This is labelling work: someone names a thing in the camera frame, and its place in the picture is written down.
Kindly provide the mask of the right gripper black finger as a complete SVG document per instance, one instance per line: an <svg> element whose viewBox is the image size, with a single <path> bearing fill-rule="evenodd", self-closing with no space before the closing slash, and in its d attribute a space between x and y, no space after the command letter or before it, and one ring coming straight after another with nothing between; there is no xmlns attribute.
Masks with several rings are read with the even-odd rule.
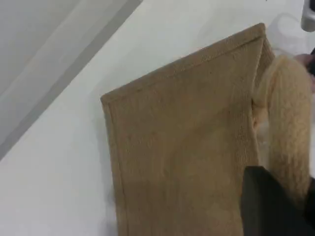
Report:
<svg viewBox="0 0 315 236"><path fill-rule="evenodd" d="M311 52L312 60L307 65L307 71L310 74L315 74L315 48Z"/></svg>

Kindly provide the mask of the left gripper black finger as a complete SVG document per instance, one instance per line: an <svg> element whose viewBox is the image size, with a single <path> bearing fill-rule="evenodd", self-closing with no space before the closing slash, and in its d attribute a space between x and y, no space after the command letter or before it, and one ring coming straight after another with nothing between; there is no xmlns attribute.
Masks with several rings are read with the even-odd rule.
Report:
<svg viewBox="0 0 315 236"><path fill-rule="evenodd" d="M309 223L315 222L315 179L313 177L306 197L305 218Z"/></svg>
<svg viewBox="0 0 315 236"><path fill-rule="evenodd" d="M313 236L315 223L305 218L280 183L263 167L246 167L241 194L241 218L246 236Z"/></svg>

